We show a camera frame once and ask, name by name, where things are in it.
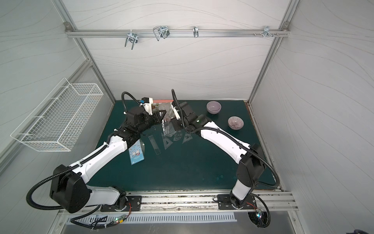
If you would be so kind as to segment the clear triangle set square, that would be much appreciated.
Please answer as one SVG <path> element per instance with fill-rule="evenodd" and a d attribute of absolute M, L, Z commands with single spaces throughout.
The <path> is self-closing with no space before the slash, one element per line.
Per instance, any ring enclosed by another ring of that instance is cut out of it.
<path fill-rule="evenodd" d="M 190 140 L 192 140 L 192 135 L 190 133 L 185 133 L 182 143 L 184 144 Z"/>

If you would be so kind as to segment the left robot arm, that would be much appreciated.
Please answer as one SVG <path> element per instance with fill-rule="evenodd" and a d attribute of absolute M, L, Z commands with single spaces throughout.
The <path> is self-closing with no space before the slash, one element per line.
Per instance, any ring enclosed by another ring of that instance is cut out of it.
<path fill-rule="evenodd" d="M 165 111 L 150 111 L 144 105 L 132 108 L 123 124 L 108 136 L 106 142 L 88 156 L 70 166 L 60 165 L 54 170 L 50 198 L 69 213 L 86 206 L 107 205 L 122 211 L 127 206 L 126 192 L 116 186 L 89 186 L 93 176 L 116 156 L 132 147 L 141 134 L 161 124 Z"/>

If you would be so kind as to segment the clear plastic pouch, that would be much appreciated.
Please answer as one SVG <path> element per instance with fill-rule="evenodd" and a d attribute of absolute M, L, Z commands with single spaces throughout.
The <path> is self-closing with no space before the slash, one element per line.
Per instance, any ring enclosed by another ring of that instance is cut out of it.
<path fill-rule="evenodd" d="M 172 124 L 172 119 L 175 118 L 175 114 L 172 108 L 171 103 L 161 103 L 159 104 L 159 110 L 165 110 L 166 114 L 162 120 L 162 129 L 163 129 L 163 135 L 166 137 L 172 137 L 176 130 L 174 129 L 174 126 Z"/>

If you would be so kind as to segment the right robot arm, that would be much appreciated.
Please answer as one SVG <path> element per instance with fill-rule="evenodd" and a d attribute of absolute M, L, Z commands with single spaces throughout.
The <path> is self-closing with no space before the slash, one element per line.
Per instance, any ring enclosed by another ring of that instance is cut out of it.
<path fill-rule="evenodd" d="M 229 198 L 235 209 L 241 209 L 266 169 L 264 160 L 256 149 L 222 130 L 207 116 L 196 115 L 187 102 L 178 104 L 173 101 L 171 105 L 175 114 L 175 118 L 172 119 L 173 126 L 210 141 L 237 163 L 237 181 Z"/>

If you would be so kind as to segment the clear straight ruler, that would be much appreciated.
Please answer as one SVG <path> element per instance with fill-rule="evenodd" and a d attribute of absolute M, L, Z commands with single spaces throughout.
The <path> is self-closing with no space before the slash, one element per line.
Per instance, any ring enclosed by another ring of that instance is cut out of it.
<path fill-rule="evenodd" d="M 151 143 L 151 145 L 152 145 L 152 147 L 153 147 L 153 149 L 154 149 L 154 151 L 155 151 L 155 154 L 156 154 L 156 155 L 161 154 L 160 148 L 158 147 L 158 145 L 157 145 L 157 143 L 156 143 L 156 141 L 155 141 L 154 136 L 153 136 L 153 135 L 150 135 L 148 138 L 149 138 L 149 141 L 150 141 L 150 143 Z"/>

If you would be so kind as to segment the blue ruler set package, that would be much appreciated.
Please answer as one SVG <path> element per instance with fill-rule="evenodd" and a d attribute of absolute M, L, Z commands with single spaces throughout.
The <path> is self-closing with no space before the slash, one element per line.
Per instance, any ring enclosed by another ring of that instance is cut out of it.
<path fill-rule="evenodd" d="M 144 160 L 143 148 L 144 144 L 141 140 L 138 140 L 133 146 L 129 148 L 131 165 L 134 165 Z"/>

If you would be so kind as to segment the clear protractor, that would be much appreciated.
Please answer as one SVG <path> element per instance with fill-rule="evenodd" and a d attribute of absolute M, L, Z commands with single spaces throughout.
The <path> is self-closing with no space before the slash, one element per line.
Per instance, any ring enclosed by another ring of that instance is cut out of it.
<path fill-rule="evenodd" d="M 182 131 L 177 131 L 174 135 L 173 135 L 173 141 L 179 141 L 183 136 L 183 133 Z"/>

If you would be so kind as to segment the clear large set square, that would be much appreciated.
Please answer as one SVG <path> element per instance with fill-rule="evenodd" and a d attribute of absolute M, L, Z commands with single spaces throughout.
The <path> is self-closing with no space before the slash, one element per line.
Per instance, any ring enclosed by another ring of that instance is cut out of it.
<path fill-rule="evenodd" d="M 164 149 L 167 150 L 173 144 L 173 142 L 164 134 L 161 134 L 161 136 L 164 144 Z"/>

